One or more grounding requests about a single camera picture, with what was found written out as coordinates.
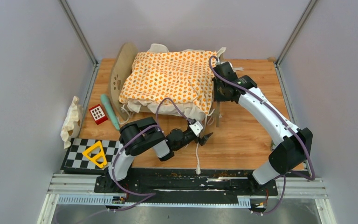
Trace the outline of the black white checkerboard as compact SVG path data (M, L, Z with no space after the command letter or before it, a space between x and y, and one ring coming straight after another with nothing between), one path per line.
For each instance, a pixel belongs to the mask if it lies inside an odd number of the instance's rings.
M114 140L72 139L61 171L66 174L100 175L113 162L121 147L122 144Z

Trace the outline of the teal cylinder toy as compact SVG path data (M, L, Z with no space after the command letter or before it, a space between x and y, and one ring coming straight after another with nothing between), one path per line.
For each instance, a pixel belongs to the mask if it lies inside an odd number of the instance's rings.
M102 105L104 106L106 112L107 112L107 115L112 123L112 125L117 129L117 130L120 130L120 124L119 124L119 121L118 121L118 118L113 110L113 107L110 103L110 99L109 97L106 95L106 94L102 94L100 96L100 100L101 100L101 103Z

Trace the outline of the white rope tie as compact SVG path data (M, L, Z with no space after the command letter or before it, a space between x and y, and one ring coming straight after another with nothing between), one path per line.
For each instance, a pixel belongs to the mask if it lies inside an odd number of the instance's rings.
M197 165L196 165L196 174L200 175L201 174L201 167L200 167L200 157L199 157L199 147L200 144L197 143L196 148L195 148L195 156L196 156L196 161L197 161Z

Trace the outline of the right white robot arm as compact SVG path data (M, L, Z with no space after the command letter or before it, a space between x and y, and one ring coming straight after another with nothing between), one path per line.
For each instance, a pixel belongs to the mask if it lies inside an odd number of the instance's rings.
M217 102L235 102L264 127L270 135L274 149L268 160L253 171L247 182L254 195L266 189L266 183L290 172L310 157L313 134L310 129L300 129L286 119L264 96L257 83L249 76L238 77L230 62L211 66L214 74L214 99Z

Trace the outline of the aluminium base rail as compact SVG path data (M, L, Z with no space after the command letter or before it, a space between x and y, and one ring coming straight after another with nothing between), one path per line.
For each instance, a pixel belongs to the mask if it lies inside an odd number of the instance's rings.
M309 181L293 175L252 186L248 170L132 168L115 184L108 175L55 174L48 193L59 204L133 204L155 207L265 208L280 197L285 199L327 199L322 179Z

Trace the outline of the yellow plastic block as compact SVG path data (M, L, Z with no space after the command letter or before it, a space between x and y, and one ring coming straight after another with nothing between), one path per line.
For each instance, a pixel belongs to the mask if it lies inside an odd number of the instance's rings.
M108 165L102 142L99 140L82 152L83 156L98 168L103 169Z

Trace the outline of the red window toy block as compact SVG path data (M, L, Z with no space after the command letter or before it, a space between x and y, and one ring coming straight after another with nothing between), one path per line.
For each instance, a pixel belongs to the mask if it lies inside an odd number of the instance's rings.
M108 117L105 115L100 104L90 108L89 112L97 125L100 125L101 123L108 120Z

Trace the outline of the white duck pillow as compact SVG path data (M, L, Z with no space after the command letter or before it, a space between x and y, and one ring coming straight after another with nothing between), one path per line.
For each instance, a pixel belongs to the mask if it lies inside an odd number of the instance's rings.
M71 146L72 139L79 135L83 120L83 107L79 104L79 97L74 96L68 108L66 118L61 128L60 137L63 148Z

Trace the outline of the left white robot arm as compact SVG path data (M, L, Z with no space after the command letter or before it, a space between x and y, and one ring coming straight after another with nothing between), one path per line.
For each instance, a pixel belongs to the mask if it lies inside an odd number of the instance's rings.
M201 136L204 129L202 123L194 119L187 121L186 130L175 128L167 135L153 117L125 124L119 129L121 145L108 168L106 187L113 193L120 192L135 157L149 149L154 150L160 161L166 161L191 142L205 145L213 133Z

